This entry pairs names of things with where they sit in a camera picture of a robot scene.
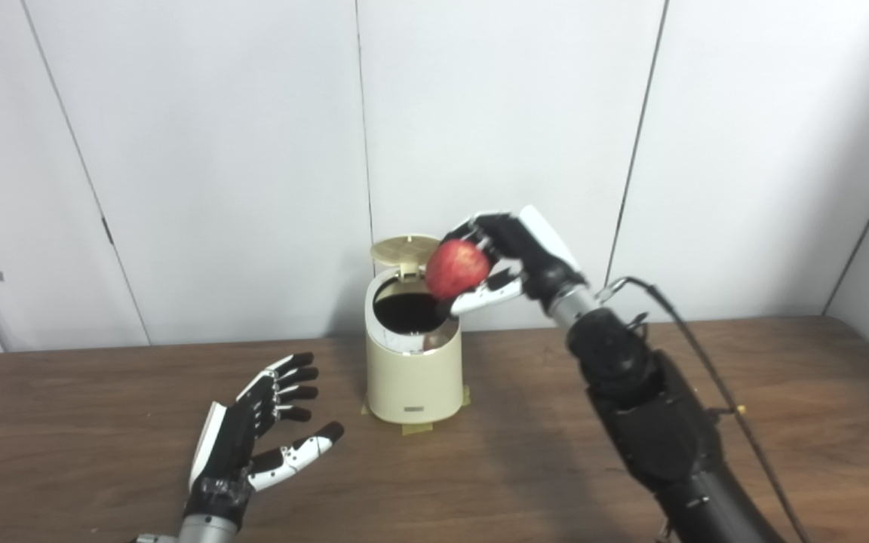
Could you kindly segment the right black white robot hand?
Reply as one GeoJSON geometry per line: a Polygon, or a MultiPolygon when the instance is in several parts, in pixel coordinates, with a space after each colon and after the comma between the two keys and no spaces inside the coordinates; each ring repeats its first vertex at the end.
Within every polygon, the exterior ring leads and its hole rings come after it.
{"type": "Polygon", "coordinates": [[[444,243],[466,240],[487,252],[490,264],[510,260],[520,268],[503,269],[438,303],[438,312],[458,317],[508,300],[525,298],[540,303],[545,316],[569,329],[600,308],[568,247],[534,206],[518,213],[472,214],[445,234],[444,243]]]}

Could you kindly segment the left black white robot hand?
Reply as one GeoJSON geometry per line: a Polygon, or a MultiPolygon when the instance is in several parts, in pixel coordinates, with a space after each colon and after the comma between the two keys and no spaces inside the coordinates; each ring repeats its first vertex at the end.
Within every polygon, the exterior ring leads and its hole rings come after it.
{"type": "Polygon", "coordinates": [[[297,400],[311,400],[318,389],[314,355],[287,355],[262,368],[230,406],[213,402],[196,446],[189,475],[183,519],[221,520],[238,532],[255,492],[294,477],[331,450],[344,435],[340,422],[287,446],[255,453],[256,442],[279,422],[309,422],[310,410],[297,400]]]}

